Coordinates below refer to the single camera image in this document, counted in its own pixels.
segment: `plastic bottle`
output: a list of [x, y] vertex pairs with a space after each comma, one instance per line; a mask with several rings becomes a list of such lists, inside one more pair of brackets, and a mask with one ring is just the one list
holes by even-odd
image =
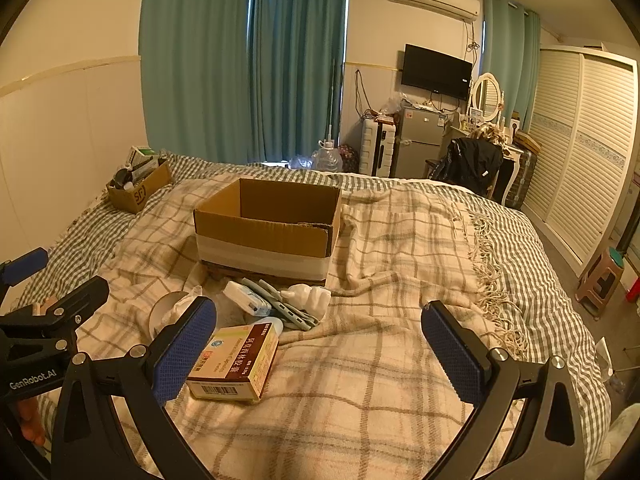
[[290, 170], [310, 170], [313, 159], [310, 156], [296, 155], [289, 161]]
[[334, 148], [334, 142], [331, 139], [320, 140], [318, 145], [320, 149], [311, 156], [313, 159], [311, 169], [329, 173], [342, 171], [342, 157], [340, 156], [340, 150]]

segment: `bed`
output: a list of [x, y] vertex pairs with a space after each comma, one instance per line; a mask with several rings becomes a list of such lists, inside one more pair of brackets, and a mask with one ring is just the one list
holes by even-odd
[[[98, 200], [50, 250], [47, 269], [20, 298], [41, 303], [105, 277], [110, 300], [78, 330], [79, 349], [93, 358], [148, 344], [149, 311], [169, 291], [202, 285], [219, 298], [222, 283], [197, 258], [191, 211], [199, 200], [240, 176], [344, 191], [327, 316], [310, 332], [282, 335], [260, 403], [196, 400], [184, 387], [166, 406], [216, 478], [422, 478], [472, 411], [420, 331], [420, 308], [436, 299], [488, 346], [523, 360], [566, 359], [586, 462], [593, 461], [610, 419], [593, 338], [523, 214], [430, 181], [164, 156], [172, 186], [136, 216]], [[216, 301], [219, 326], [243, 322], [238, 309]], [[49, 433], [57, 395], [40, 399]], [[514, 403], [481, 472], [497, 465], [521, 407]], [[122, 399], [116, 408], [138, 461], [157, 474]]]

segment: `oval mirror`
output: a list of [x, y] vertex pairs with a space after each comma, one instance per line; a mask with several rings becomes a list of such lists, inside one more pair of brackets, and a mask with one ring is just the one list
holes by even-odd
[[482, 111], [482, 120], [485, 123], [493, 121], [498, 115], [500, 103], [500, 85], [493, 74], [482, 74], [473, 89], [474, 108]]

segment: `barcode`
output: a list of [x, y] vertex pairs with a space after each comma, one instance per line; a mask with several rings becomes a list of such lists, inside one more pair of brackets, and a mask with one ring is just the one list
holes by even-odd
[[237, 395], [238, 390], [233, 386], [205, 386], [202, 384], [202, 389], [206, 394], [222, 394], [222, 395]]

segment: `silver refrigerator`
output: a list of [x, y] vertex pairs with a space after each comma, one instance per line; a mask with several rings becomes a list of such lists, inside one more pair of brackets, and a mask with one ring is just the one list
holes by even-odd
[[441, 158], [442, 137], [446, 117], [438, 112], [405, 107], [402, 110], [400, 133], [396, 135], [391, 176], [423, 178], [426, 160]]

